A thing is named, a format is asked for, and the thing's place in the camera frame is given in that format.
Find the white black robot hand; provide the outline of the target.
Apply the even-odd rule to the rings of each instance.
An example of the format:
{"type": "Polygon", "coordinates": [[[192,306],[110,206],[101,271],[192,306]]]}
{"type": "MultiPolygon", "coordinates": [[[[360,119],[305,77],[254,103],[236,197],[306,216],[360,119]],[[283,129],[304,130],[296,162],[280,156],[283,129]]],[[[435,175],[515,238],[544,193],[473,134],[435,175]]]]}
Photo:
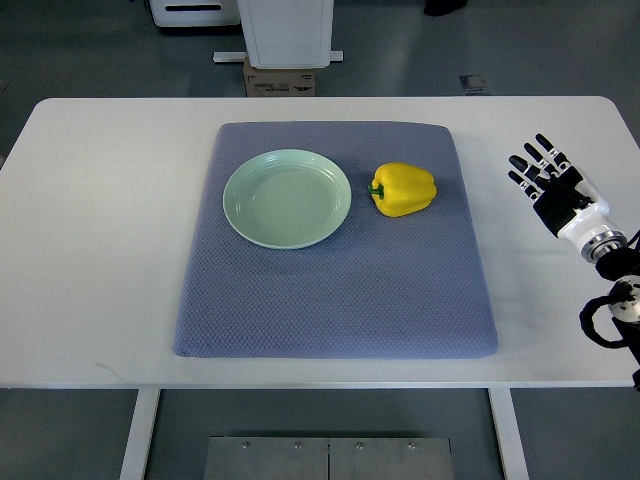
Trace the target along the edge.
{"type": "Polygon", "coordinates": [[[512,155],[508,176],[530,199],[551,234],[566,240],[589,263],[628,245],[609,220],[609,205],[591,180],[544,135],[526,143],[526,157],[512,155]]]}

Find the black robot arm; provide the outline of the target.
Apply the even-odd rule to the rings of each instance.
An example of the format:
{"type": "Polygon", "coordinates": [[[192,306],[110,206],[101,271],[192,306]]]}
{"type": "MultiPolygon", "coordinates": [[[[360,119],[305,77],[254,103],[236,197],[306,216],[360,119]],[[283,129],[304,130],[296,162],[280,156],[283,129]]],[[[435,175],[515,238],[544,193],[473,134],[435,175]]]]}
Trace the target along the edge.
{"type": "Polygon", "coordinates": [[[598,274],[613,283],[603,296],[589,300],[579,314],[583,333],[606,349],[627,349],[639,362],[639,232],[627,240],[619,232],[606,232],[590,240],[584,250],[586,259],[598,274]],[[609,340],[596,329],[594,316],[607,307],[620,338],[609,340]]]}

